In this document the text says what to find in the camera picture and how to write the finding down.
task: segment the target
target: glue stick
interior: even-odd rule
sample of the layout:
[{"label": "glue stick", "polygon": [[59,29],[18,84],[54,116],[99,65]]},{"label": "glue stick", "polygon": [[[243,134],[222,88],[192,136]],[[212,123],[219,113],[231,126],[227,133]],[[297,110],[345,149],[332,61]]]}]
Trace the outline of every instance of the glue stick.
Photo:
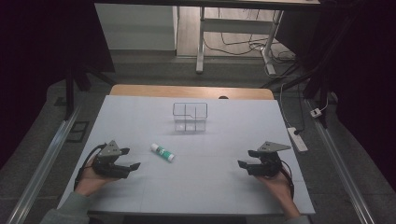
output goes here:
[{"label": "glue stick", "polygon": [[164,159],[166,159],[168,161],[172,161],[172,159],[175,157],[174,154],[165,150],[163,147],[158,146],[155,143],[153,143],[151,145],[151,150],[156,152],[158,155],[162,156]]}]

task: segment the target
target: clear plastic container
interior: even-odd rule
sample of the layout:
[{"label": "clear plastic container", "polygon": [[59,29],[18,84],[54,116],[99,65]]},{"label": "clear plastic container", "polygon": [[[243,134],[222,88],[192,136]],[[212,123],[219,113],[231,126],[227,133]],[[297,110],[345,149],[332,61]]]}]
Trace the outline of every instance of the clear plastic container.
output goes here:
[{"label": "clear plastic container", "polygon": [[206,103],[174,103],[175,131],[204,132],[206,129]]}]

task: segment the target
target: dark background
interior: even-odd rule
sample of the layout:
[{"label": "dark background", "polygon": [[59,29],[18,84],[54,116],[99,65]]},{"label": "dark background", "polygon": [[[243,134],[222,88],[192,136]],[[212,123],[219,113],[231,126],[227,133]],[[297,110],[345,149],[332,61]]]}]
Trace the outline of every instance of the dark background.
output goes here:
[{"label": "dark background", "polygon": [[[323,74],[329,78],[330,91],[338,97],[338,118],[396,190],[396,150],[392,140],[392,128],[396,126],[393,105],[396,102],[393,98],[396,96],[396,6],[392,1],[362,2]],[[310,70],[329,47],[345,15],[331,11],[287,11],[276,39],[292,49],[300,64]]]},{"label": "dark background", "polygon": [[46,102],[48,87],[83,65],[114,71],[92,1],[0,3],[1,166]]}]

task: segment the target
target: black curtain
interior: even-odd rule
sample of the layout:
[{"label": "black curtain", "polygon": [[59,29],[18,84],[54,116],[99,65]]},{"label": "black curtain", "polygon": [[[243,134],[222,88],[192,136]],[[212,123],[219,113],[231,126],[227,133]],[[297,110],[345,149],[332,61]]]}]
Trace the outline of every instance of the black curtain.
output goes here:
[{"label": "black curtain", "polygon": [[0,2],[1,166],[72,66],[113,71],[92,1]]},{"label": "black curtain", "polygon": [[332,59],[337,115],[396,190],[396,16],[392,3],[367,1]]}]

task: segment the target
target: forearm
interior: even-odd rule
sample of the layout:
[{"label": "forearm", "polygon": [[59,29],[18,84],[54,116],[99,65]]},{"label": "forearm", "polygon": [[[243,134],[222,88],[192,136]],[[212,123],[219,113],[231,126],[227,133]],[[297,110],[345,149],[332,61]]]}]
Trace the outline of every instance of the forearm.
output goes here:
[{"label": "forearm", "polygon": [[72,192],[59,209],[51,209],[48,211],[43,217],[41,224],[88,223],[89,218],[87,212],[89,204],[89,198]]},{"label": "forearm", "polygon": [[300,211],[298,210],[293,199],[289,195],[278,195],[277,199],[280,206],[282,207],[283,213],[286,219],[300,217]]}]

